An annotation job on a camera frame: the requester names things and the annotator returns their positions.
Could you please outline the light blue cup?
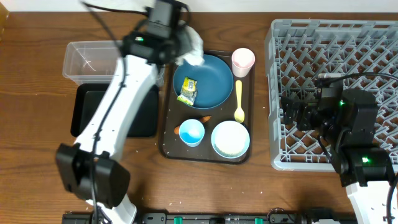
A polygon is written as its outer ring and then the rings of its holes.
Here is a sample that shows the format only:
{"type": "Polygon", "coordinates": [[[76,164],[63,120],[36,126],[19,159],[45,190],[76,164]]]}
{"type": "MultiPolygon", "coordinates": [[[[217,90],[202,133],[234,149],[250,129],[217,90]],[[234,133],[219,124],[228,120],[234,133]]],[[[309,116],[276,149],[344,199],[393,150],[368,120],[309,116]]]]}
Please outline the light blue cup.
{"type": "Polygon", "coordinates": [[[205,135],[204,125],[197,119],[188,119],[180,125],[180,139],[189,147],[197,147],[205,135]]]}

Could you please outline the pink plastic cup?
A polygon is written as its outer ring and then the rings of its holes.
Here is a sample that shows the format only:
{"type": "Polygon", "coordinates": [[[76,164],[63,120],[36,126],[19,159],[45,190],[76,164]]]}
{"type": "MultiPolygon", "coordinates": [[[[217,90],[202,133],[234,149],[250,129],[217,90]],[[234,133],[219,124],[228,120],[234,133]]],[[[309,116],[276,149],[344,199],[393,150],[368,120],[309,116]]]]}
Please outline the pink plastic cup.
{"type": "Polygon", "coordinates": [[[256,58],[250,49],[239,48],[233,52],[231,61],[233,75],[238,78],[243,78],[249,73],[256,58]]]}

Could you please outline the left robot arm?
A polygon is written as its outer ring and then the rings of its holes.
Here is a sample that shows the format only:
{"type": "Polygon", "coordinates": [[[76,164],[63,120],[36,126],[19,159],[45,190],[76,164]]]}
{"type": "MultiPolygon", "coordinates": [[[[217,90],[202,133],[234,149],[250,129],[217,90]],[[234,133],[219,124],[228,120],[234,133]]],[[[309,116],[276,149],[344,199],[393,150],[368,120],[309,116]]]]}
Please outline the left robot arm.
{"type": "Polygon", "coordinates": [[[133,223],[131,176],[119,163],[129,128],[163,66],[204,62],[201,37],[183,24],[136,29],[115,44],[121,56],[97,110],[73,145],[59,145],[55,155],[64,188],[93,206],[87,223],[133,223]]]}

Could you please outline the yellow green snack wrapper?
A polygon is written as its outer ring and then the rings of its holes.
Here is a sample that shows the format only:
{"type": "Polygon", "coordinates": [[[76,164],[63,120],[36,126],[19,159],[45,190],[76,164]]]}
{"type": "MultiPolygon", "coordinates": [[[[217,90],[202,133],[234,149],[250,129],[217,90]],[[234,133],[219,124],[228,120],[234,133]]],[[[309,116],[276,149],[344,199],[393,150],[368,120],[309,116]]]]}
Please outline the yellow green snack wrapper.
{"type": "Polygon", "coordinates": [[[177,100],[186,105],[193,106],[197,97],[197,91],[197,81],[185,77],[177,100]]]}

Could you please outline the white tissue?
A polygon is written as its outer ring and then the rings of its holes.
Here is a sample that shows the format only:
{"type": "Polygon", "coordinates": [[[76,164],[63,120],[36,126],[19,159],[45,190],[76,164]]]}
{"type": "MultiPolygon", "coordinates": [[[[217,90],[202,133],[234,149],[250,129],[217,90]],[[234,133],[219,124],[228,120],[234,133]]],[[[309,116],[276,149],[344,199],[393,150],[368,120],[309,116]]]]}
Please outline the white tissue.
{"type": "Polygon", "coordinates": [[[184,55],[180,56],[175,64],[181,66],[185,62],[187,62],[188,64],[193,66],[202,65],[205,61],[203,58],[203,40],[192,27],[188,26],[185,28],[185,30],[187,31],[187,34],[190,38],[192,49],[184,55]]]}

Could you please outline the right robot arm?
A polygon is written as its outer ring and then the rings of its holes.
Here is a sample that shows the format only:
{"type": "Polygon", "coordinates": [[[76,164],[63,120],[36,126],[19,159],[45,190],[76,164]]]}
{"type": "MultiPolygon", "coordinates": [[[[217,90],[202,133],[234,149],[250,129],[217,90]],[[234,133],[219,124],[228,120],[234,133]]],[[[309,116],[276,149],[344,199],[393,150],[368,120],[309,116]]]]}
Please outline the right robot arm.
{"type": "Polygon", "coordinates": [[[374,144],[379,107],[375,96],[359,89],[325,88],[313,102],[283,96],[284,124],[314,130],[326,141],[328,160],[339,175],[358,223],[397,223],[397,175],[388,152],[374,144]]]}

